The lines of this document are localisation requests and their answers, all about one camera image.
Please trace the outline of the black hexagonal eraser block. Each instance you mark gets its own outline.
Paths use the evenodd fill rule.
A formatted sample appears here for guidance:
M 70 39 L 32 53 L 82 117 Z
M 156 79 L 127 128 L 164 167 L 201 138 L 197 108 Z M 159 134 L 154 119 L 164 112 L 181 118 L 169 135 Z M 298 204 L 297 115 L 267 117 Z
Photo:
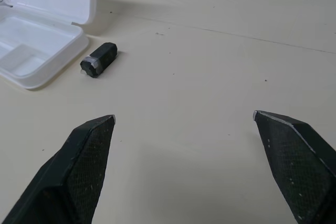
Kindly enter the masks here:
M 81 71 L 92 78 L 97 78 L 117 59 L 117 56 L 117 45 L 106 42 L 81 61 Z

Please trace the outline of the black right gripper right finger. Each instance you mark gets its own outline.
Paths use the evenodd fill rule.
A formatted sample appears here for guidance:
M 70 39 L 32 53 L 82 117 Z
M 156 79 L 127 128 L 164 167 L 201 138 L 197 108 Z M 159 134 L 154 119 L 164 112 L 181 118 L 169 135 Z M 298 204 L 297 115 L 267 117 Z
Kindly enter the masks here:
M 336 150 L 308 123 L 256 110 L 272 175 L 298 224 L 336 224 Z

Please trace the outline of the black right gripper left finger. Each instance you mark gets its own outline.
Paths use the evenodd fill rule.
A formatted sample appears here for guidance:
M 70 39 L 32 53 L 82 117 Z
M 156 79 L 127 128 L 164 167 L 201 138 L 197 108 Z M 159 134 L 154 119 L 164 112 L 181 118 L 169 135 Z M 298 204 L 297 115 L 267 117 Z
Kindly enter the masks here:
M 76 127 L 36 173 L 2 224 L 92 224 L 115 116 Z

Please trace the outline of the white plastic hinged box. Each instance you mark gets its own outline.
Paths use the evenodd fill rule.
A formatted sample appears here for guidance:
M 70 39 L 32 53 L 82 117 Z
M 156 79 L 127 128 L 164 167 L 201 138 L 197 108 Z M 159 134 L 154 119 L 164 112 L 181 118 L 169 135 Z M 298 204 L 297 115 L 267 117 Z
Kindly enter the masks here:
M 93 21 L 97 0 L 2 0 L 0 76 L 36 89 L 88 46 L 82 29 Z

